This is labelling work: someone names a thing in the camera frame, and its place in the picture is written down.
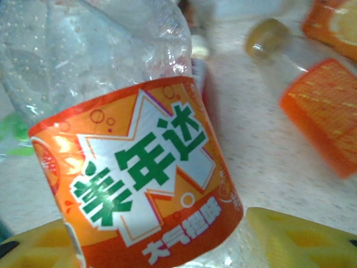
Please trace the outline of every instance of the table surface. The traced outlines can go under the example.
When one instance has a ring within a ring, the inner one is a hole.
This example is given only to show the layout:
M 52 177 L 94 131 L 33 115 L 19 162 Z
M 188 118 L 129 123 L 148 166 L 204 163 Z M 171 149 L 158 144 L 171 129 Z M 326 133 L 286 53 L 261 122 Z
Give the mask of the table surface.
M 279 18 L 296 34 L 306 13 L 297 4 Z M 357 233 L 357 180 L 339 179 L 283 115 L 243 51 L 256 21 L 214 25 L 209 104 L 228 167 L 245 208 L 264 207 Z M 2 111 L 12 109 L 0 90 Z M 60 217 L 35 156 L 0 163 L 0 216 L 14 233 Z

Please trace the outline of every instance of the orange label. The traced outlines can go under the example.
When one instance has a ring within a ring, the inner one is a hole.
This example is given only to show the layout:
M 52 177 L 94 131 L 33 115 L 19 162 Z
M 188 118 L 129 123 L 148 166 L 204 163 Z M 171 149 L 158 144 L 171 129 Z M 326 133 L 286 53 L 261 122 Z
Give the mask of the orange label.
M 357 62 L 357 0 L 315 0 L 302 30 Z
M 87 267 L 175 267 L 243 216 L 191 78 L 109 93 L 29 134 Z
M 357 77 L 346 67 L 335 59 L 316 65 L 281 107 L 341 177 L 357 171 Z

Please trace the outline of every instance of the clear bottle cap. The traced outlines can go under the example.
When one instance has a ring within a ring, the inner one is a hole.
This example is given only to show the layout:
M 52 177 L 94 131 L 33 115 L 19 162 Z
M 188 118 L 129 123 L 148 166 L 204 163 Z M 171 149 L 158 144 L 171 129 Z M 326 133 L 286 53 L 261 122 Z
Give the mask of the clear bottle cap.
M 289 34 L 289 28 L 278 20 L 265 19 L 248 34 L 245 41 L 245 52 L 253 59 L 266 58 L 285 43 Z

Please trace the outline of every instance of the label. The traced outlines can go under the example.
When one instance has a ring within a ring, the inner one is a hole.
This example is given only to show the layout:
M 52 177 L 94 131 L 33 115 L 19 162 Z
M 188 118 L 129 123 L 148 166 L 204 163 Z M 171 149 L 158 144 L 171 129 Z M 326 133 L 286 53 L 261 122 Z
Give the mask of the label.
M 357 171 L 357 77 L 346 67 L 319 63 L 291 85 L 281 107 L 338 175 Z
M 192 78 L 109 93 L 29 134 L 87 267 L 175 267 L 243 216 Z
M 357 62 L 357 0 L 315 0 L 304 34 Z

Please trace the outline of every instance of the yellow plastic object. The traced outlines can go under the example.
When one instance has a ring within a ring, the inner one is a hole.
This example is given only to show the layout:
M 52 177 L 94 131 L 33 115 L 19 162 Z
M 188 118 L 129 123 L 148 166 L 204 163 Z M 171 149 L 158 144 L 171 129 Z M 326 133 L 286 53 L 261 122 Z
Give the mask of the yellow plastic object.
M 62 220 L 50 222 L 2 242 L 20 244 L 0 259 L 1 268 L 79 268 Z
M 247 219 L 271 268 L 357 268 L 357 236 L 263 208 Z

